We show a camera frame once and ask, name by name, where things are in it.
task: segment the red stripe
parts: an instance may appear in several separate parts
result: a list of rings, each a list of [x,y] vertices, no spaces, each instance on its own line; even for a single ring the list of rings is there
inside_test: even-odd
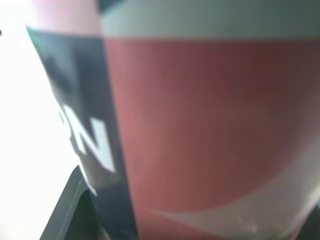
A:
[[[235,201],[318,131],[320,41],[105,43],[136,208]]]

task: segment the black object edge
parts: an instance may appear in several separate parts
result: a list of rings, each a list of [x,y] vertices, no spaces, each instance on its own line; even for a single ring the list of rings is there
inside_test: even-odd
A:
[[[77,166],[71,173],[40,240],[64,240],[81,195],[88,189]]]

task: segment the white area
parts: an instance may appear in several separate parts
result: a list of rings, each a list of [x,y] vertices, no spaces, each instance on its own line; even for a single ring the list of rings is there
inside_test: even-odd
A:
[[[0,239],[36,240],[78,159],[16,4],[0,0]]]
[[[320,0],[127,0],[100,21],[113,37],[319,38]]]

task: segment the white background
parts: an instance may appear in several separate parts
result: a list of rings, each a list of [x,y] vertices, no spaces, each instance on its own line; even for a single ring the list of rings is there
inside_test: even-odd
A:
[[[39,239],[78,164],[25,30],[27,7],[0,0],[1,240]]]

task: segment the black surface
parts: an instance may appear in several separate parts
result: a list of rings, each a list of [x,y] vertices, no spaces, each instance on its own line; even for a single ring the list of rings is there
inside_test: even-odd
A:
[[[40,240],[107,240],[92,204],[91,194],[77,166],[57,202]],[[320,209],[316,207],[297,240],[320,240]]]

